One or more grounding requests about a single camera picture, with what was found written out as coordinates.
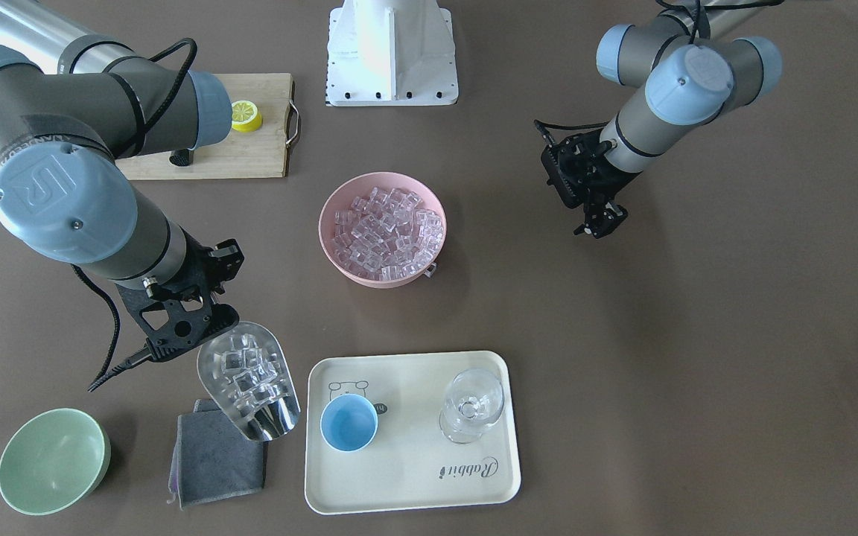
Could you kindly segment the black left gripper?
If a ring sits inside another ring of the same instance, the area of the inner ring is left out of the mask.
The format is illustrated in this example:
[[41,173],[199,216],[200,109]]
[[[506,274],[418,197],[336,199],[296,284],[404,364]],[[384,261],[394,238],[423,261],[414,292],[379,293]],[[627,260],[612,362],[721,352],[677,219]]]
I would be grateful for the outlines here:
[[582,206],[583,223],[575,235],[591,235],[599,240],[613,233],[629,216],[622,205],[607,202],[598,209],[593,202],[606,202],[627,186],[627,173],[607,159],[616,143],[600,136],[600,128],[576,128],[576,133],[557,141],[548,128],[541,130],[546,147],[541,162],[548,174],[548,185],[555,188],[568,209]]

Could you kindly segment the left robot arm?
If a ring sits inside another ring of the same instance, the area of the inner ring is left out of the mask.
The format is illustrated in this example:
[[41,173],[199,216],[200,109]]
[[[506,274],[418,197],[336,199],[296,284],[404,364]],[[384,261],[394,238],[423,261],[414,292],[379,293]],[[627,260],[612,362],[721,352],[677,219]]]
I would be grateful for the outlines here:
[[545,141],[541,162],[563,204],[582,208],[574,234],[605,237],[629,216],[616,194],[682,136],[769,94],[783,71],[782,54],[763,37],[719,38],[766,1],[661,3],[647,25],[617,25],[597,48],[607,80],[635,93],[615,118],[570,127],[557,141],[554,126],[535,122]]

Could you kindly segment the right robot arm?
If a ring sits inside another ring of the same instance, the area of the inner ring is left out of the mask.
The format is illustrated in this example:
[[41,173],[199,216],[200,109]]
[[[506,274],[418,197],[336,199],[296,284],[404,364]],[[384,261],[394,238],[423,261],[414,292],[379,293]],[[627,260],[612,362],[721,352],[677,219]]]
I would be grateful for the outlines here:
[[241,268],[238,244],[200,245],[117,166],[228,135],[225,87],[191,70],[195,43],[183,44],[169,70],[37,1],[0,1],[0,223],[116,285],[147,337],[126,367],[167,362],[239,320],[212,301]]

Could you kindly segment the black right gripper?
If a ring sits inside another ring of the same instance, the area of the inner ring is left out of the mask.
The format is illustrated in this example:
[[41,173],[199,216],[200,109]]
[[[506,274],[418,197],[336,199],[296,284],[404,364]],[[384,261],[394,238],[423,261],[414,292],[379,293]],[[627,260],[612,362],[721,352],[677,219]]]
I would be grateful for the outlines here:
[[120,287],[123,305],[144,331],[146,343],[126,359],[128,364],[169,362],[208,340],[217,338],[241,321],[238,312],[212,296],[223,294],[244,257],[236,240],[215,247],[200,245],[186,235],[187,250],[177,274],[165,282],[154,282],[150,290]]

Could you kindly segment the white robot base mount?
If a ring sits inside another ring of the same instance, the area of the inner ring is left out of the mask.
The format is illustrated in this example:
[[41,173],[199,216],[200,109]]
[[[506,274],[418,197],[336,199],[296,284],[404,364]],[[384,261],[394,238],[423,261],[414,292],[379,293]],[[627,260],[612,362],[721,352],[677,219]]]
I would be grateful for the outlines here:
[[447,106],[459,98],[450,10],[345,1],[329,14],[329,106]]

